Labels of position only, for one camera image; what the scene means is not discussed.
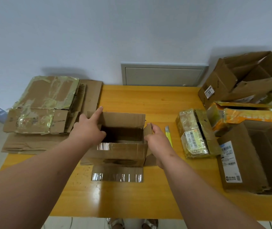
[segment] white floor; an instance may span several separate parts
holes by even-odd
[[[3,125],[0,123],[0,151],[7,135],[2,132]],[[0,152],[0,167],[2,166],[7,154]],[[141,219],[124,219],[126,229],[141,228]],[[272,222],[260,221],[267,229],[272,229]],[[50,216],[45,222],[43,229],[107,229],[104,218],[80,218],[80,217],[55,217]],[[160,229],[183,229],[187,228],[183,220],[178,219],[159,219]]]

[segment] orange packaging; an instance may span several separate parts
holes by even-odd
[[[207,117],[216,136],[222,136],[234,124],[244,120],[272,122],[272,105],[215,101]]]

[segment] forearm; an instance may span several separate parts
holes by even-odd
[[[209,186],[178,156],[165,159],[163,165],[188,228],[263,228]]]
[[[70,138],[0,172],[0,228],[41,228],[89,143]]]

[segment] hand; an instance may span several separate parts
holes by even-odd
[[[145,140],[148,142],[150,150],[157,159],[157,165],[163,169],[165,159],[177,156],[177,154],[160,127],[152,123],[151,126],[154,134],[146,135]]]
[[[90,119],[87,119],[85,114],[81,114],[79,122],[73,125],[69,138],[77,143],[86,143],[88,148],[101,143],[106,137],[106,132],[100,131],[97,126],[102,111],[103,107],[98,108]]]

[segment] right hand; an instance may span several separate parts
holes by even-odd
[[[157,125],[151,123],[154,134],[145,136],[148,146],[157,159],[157,165],[163,169],[163,162],[168,157],[177,156],[168,138]]]

